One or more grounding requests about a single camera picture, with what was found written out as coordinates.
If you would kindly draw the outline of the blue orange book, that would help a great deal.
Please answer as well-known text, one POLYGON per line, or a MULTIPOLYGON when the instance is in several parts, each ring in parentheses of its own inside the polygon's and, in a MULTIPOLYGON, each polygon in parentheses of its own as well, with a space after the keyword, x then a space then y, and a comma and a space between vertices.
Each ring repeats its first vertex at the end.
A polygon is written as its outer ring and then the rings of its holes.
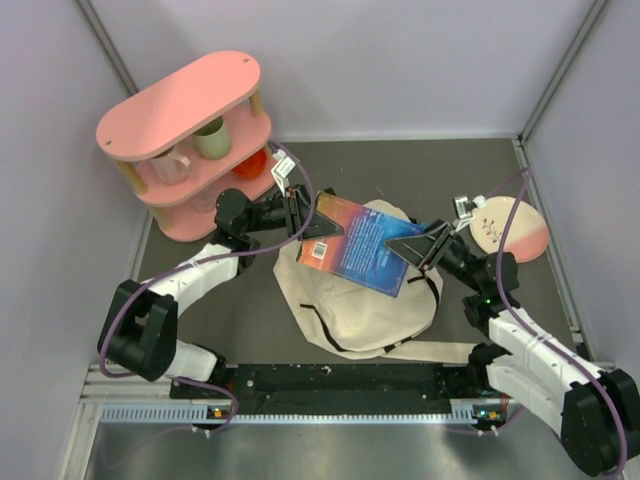
POLYGON ((324 237, 306 235, 296 260, 390 297, 397 297, 408 264, 385 246, 389 239, 416 236, 424 227, 372 207, 322 192, 315 214, 334 231, 324 237))

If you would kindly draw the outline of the cream canvas backpack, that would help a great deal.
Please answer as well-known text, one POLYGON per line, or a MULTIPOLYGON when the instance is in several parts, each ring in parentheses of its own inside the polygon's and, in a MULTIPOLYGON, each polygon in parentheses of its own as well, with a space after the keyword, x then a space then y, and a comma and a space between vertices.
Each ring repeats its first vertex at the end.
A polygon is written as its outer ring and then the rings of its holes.
MULTIPOLYGON (((384 200, 364 206, 411 221, 384 200)), ((301 243, 280 249, 273 272, 309 343, 349 360, 466 362, 473 344, 420 337, 431 327, 442 300, 443 279, 437 270, 421 273, 408 265, 399 294, 393 298, 299 263, 301 243)))

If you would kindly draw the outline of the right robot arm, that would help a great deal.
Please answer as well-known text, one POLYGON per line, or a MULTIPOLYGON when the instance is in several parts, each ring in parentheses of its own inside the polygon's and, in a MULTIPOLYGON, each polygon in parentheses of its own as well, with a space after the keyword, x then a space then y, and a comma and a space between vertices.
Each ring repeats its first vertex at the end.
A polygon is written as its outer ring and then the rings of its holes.
POLYGON ((518 264, 510 253, 474 255, 453 225, 438 220, 386 247, 418 271, 440 268, 472 290, 469 323, 487 338, 468 357, 476 394, 513 398, 559 438, 574 464, 596 477, 620 474, 639 455, 639 390, 624 370, 606 370, 544 330, 513 298, 518 264))

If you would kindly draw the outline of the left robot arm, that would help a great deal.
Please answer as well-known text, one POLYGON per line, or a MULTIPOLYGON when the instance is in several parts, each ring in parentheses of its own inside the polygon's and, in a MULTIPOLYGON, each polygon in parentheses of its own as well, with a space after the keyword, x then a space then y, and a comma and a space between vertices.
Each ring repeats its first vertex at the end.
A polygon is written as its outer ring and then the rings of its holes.
POLYGON ((221 359, 210 350, 179 341, 179 317, 265 253, 252 233, 283 229, 289 240, 309 240, 344 232, 317 212, 303 185, 261 201, 227 189, 217 198, 215 224, 209 242, 190 259, 145 282, 126 280, 116 288, 97 344, 105 376, 115 375, 106 365, 112 361, 123 367, 124 376, 147 381, 183 377, 205 396, 220 394, 227 382, 221 359))

